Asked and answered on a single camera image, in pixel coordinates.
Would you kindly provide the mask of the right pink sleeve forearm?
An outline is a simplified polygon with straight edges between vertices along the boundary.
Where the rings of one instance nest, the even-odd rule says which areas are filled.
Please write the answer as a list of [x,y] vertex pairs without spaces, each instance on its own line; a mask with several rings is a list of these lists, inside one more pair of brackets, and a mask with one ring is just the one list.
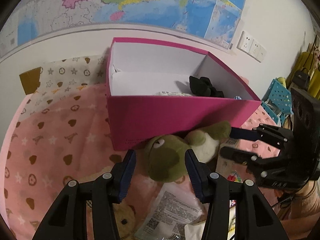
[[306,218],[319,213],[319,185],[317,181],[308,183],[296,193],[285,192],[276,204],[277,217],[280,220]]

